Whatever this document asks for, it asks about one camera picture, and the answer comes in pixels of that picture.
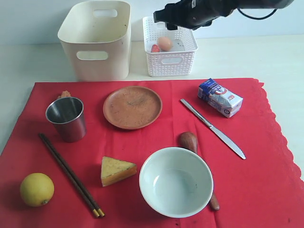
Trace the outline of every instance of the white bowl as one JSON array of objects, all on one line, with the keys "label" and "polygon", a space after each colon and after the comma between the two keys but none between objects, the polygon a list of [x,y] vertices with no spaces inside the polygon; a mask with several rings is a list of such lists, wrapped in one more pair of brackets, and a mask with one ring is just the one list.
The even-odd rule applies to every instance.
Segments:
[{"label": "white bowl", "polygon": [[168,147],[153,153],[143,164],[139,186],[146,202],[157,212],[185,218],[209,202],[213,178],[207,164],[195,153]]}]

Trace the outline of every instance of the milk carton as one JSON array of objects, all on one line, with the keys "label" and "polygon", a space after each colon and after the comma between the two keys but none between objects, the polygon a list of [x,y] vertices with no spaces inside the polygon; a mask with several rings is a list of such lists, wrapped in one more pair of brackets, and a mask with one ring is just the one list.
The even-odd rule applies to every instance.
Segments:
[{"label": "milk carton", "polygon": [[239,111],[243,102],[242,97],[222,87],[211,78],[200,84],[198,96],[227,118]]}]

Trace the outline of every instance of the lemon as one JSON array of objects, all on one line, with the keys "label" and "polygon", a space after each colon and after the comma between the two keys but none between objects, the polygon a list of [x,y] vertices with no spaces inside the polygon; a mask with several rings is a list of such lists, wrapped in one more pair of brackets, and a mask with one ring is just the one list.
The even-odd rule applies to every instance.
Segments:
[{"label": "lemon", "polygon": [[31,207],[45,205],[53,197],[54,183],[43,173],[32,173],[20,185],[22,200]]}]

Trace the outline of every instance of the brown chopsticks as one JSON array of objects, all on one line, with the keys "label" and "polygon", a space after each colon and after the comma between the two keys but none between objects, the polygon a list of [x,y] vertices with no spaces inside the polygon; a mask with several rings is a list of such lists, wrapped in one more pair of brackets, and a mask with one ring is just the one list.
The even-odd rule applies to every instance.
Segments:
[{"label": "brown chopsticks", "polygon": [[100,209],[98,204],[93,199],[92,195],[88,192],[88,190],[85,188],[83,183],[80,181],[80,179],[76,176],[76,174],[72,171],[72,169],[69,167],[67,162],[61,157],[60,153],[57,152],[55,147],[52,145],[50,140],[42,133],[38,134],[43,143],[47,146],[49,151],[52,153],[60,167],[63,169],[65,174],[68,176],[68,178],[72,181],[73,185],[76,187],[82,198],[85,200],[89,208],[91,209],[92,213],[97,217],[103,217],[105,214]]}]

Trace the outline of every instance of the brown egg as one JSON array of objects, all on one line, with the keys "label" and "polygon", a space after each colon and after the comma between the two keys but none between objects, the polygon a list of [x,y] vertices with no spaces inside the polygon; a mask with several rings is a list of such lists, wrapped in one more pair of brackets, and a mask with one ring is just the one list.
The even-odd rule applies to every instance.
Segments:
[{"label": "brown egg", "polygon": [[172,41],[168,37],[159,37],[157,39],[157,45],[160,47],[163,51],[170,51],[170,49],[173,46]]}]

